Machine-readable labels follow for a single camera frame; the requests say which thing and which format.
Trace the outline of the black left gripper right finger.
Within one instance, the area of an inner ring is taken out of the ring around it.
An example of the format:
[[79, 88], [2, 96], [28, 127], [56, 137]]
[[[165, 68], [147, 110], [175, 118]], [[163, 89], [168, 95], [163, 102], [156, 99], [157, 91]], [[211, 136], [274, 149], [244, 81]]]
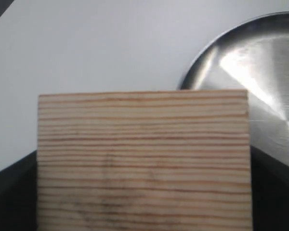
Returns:
[[255, 231], [289, 231], [289, 166], [251, 147]]

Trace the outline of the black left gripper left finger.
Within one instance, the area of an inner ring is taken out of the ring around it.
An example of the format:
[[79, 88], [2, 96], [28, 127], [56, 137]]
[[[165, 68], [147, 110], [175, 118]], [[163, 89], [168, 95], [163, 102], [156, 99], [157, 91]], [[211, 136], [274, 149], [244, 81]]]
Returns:
[[0, 171], [0, 231], [37, 230], [37, 152]]

